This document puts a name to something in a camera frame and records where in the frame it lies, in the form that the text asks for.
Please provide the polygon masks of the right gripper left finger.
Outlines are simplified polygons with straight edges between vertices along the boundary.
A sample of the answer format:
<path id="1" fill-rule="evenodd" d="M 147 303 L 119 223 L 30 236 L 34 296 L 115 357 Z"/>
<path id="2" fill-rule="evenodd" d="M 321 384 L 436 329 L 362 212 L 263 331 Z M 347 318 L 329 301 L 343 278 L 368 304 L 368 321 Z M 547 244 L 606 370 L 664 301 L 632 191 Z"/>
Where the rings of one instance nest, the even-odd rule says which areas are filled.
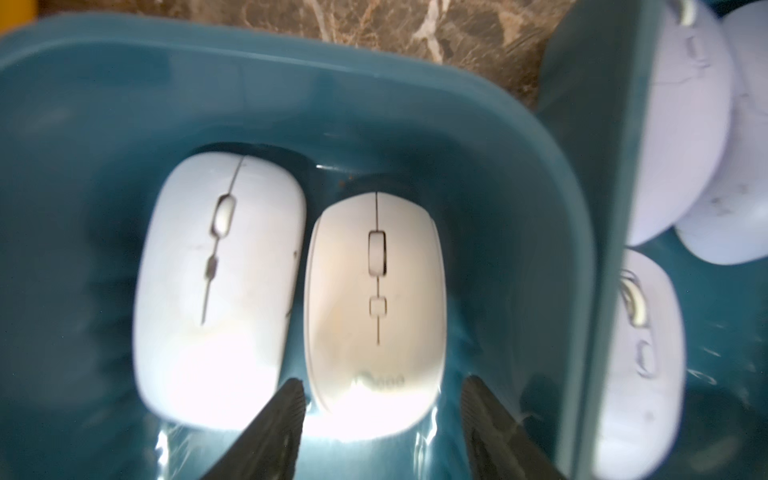
<path id="1" fill-rule="evenodd" d="M 306 407 L 302 381 L 287 380 L 203 477 L 292 479 Z"/>

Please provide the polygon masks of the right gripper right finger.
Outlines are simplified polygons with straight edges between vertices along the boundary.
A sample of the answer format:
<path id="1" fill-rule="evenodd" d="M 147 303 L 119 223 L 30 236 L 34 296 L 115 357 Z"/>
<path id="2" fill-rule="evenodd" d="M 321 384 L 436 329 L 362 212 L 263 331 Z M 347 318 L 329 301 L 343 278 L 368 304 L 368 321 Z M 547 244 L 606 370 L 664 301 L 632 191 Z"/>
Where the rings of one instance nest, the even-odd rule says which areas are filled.
<path id="1" fill-rule="evenodd" d="M 485 382 L 462 383 L 461 425 L 474 479 L 562 479 L 564 475 L 528 437 Z"/>

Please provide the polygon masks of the purple mouse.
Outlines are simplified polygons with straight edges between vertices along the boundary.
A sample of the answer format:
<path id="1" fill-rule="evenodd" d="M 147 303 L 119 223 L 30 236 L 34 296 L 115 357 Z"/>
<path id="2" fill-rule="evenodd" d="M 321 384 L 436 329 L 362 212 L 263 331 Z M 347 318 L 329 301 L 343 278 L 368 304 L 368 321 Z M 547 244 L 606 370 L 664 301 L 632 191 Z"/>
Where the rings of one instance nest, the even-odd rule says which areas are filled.
<path id="1" fill-rule="evenodd" d="M 711 182 L 675 225 L 684 246 L 716 265 L 767 256 L 767 3 L 722 19 L 734 61 L 729 137 Z"/>
<path id="2" fill-rule="evenodd" d="M 686 344 L 681 309 L 665 271 L 624 252 L 609 367 L 592 472 L 599 479 L 645 479 L 677 438 Z"/>
<path id="3" fill-rule="evenodd" d="M 664 2 L 627 245 L 660 235 L 699 199 L 727 143 L 733 89 L 731 50 L 712 9 Z"/>

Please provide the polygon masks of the white mouse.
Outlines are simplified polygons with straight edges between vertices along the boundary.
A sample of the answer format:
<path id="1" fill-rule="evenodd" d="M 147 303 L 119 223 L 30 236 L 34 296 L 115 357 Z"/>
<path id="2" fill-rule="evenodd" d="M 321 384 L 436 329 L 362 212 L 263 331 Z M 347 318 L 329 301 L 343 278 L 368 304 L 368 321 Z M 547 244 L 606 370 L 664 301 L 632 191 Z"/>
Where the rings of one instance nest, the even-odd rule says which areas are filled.
<path id="1" fill-rule="evenodd" d="M 431 410 L 447 350 L 436 224 L 384 192 L 339 201 L 316 221 L 304 290 L 305 359 L 334 437 L 400 434 Z"/>
<path id="2" fill-rule="evenodd" d="M 205 152 L 163 184 L 142 253 L 133 317 L 138 392 L 159 417 L 240 430 L 274 394 L 306 225 L 282 167 Z"/>

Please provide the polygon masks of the yellow storage box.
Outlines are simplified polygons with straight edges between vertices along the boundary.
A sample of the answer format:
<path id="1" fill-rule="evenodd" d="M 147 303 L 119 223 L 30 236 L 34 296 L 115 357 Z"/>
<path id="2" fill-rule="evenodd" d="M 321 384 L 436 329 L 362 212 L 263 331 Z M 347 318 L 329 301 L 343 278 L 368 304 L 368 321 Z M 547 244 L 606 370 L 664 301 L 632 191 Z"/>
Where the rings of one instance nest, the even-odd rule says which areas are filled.
<path id="1" fill-rule="evenodd" d="M 0 33 L 34 22 L 38 12 L 37 0 L 0 0 Z"/>

